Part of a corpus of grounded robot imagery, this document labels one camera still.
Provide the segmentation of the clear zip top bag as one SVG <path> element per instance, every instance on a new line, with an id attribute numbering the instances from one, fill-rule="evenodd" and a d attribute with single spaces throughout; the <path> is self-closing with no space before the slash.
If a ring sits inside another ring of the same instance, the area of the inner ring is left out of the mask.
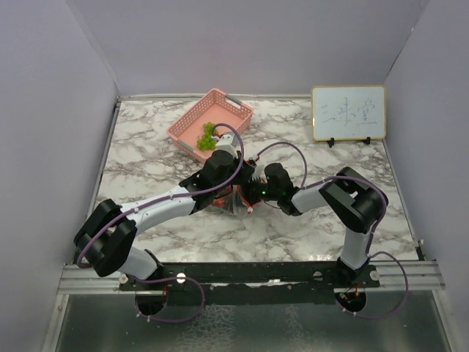
<path id="1" fill-rule="evenodd" d="M 263 196 L 262 188 L 253 183 L 230 186 L 215 197 L 212 206 L 237 216 L 247 216 L 254 212 Z"/>

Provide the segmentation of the green fake grapes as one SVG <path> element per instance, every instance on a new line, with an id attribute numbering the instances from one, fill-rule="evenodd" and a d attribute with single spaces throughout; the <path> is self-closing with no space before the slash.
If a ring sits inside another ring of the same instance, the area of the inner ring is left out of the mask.
<path id="1" fill-rule="evenodd" d="M 202 152 L 215 150 L 217 138 L 219 137 L 218 131 L 214 128 L 215 124 L 207 122 L 203 124 L 204 133 L 197 139 L 197 149 Z"/>

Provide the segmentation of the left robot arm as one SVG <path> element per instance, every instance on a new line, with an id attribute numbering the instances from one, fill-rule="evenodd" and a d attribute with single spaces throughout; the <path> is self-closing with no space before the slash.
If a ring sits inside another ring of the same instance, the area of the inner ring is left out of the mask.
<path id="1" fill-rule="evenodd" d="M 79 268 L 93 268 L 100 277 L 115 272 L 133 276 L 142 287 L 156 288 L 161 263 L 149 250 L 133 247 L 135 238 L 168 220 L 189 216 L 213 205 L 228 190 L 247 183 L 256 169 L 240 152 L 216 150 L 204 166 L 160 196 L 118 205 L 102 201 L 74 238 Z"/>

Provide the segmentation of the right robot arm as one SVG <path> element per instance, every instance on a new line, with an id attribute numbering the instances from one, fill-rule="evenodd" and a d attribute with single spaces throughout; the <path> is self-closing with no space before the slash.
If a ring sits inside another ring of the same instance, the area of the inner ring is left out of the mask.
<path id="1" fill-rule="evenodd" d="M 337 260 L 336 277 L 352 287 L 363 278 L 377 225 L 388 207 L 388 198 L 373 183 L 346 166 L 338 174 L 306 187 L 292 184 L 280 163 L 265 167 L 265 178 L 240 187 L 249 205 L 276 202 L 288 216 L 300 216 L 326 205 L 345 226 L 344 245 Z"/>

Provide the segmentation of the red fake fruit bunch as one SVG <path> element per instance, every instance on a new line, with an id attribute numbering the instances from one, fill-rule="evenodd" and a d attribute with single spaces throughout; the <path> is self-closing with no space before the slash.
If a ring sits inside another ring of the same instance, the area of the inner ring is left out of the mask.
<path id="1" fill-rule="evenodd" d="M 213 200 L 212 206 L 234 213 L 237 210 L 237 198 L 233 193 L 225 194 L 223 196 L 216 197 Z"/>

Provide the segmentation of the pink plastic basket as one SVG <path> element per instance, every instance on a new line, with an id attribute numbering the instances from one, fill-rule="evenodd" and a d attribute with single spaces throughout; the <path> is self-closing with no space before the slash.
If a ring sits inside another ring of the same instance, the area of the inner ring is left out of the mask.
<path id="1" fill-rule="evenodd" d="M 173 144 L 193 159 L 204 163 L 212 150 L 202 151 L 197 143 L 207 124 L 226 123 L 241 134 L 250 124 L 254 110 L 219 89 L 211 89 L 167 130 Z"/>

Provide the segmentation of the small whiteboard yellow frame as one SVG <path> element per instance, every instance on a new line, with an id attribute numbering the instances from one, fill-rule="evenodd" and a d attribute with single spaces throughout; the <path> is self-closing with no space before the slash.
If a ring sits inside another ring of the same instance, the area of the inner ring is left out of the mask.
<path id="1" fill-rule="evenodd" d="M 316 86 L 311 89 L 312 137 L 332 146 L 338 141 L 384 139 L 387 92 L 380 84 Z"/>

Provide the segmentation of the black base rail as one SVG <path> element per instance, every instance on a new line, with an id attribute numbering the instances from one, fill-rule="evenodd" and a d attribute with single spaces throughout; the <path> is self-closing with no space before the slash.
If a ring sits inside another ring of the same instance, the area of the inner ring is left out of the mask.
<path id="1" fill-rule="evenodd" d="M 368 264 L 354 282 L 339 276 L 336 261 L 259 263 L 165 263 L 155 283 L 134 278 L 124 293 L 169 306 L 333 304 L 336 291 L 377 288 L 377 269 Z"/>

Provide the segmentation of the aluminium frame rail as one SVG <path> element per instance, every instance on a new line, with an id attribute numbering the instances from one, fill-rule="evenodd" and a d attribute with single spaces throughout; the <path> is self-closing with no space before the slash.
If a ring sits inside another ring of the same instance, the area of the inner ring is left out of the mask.
<path id="1" fill-rule="evenodd" d="M 355 279 L 339 273 L 334 262 L 286 263 L 167 263 L 163 275 L 167 282 L 140 282 L 114 273 L 99 277 L 92 269 L 67 265 L 59 280 L 58 292 L 72 294 L 137 293 L 157 294 L 164 290 L 193 288 L 199 283 L 206 290 L 218 288 L 283 287 L 292 290 L 304 285 L 312 290 L 442 290 L 443 276 L 435 261 L 375 260 Z"/>

